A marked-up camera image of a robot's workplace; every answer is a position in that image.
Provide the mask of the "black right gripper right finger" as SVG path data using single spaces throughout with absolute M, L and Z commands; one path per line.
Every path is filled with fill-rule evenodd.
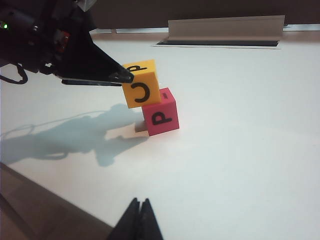
M 140 239 L 163 239 L 151 202 L 148 198 L 146 198 L 145 201 L 142 203 L 140 211 Z

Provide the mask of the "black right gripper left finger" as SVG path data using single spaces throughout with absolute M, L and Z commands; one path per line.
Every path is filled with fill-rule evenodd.
M 140 215 L 140 202 L 135 197 L 107 237 L 107 240 L 135 240 Z

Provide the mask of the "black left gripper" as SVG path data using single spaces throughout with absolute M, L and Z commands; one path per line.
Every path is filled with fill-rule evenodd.
M 134 75 L 94 44 L 94 0 L 2 0 L 0 65 L 55 75 L 71 86 L 121 87 Z

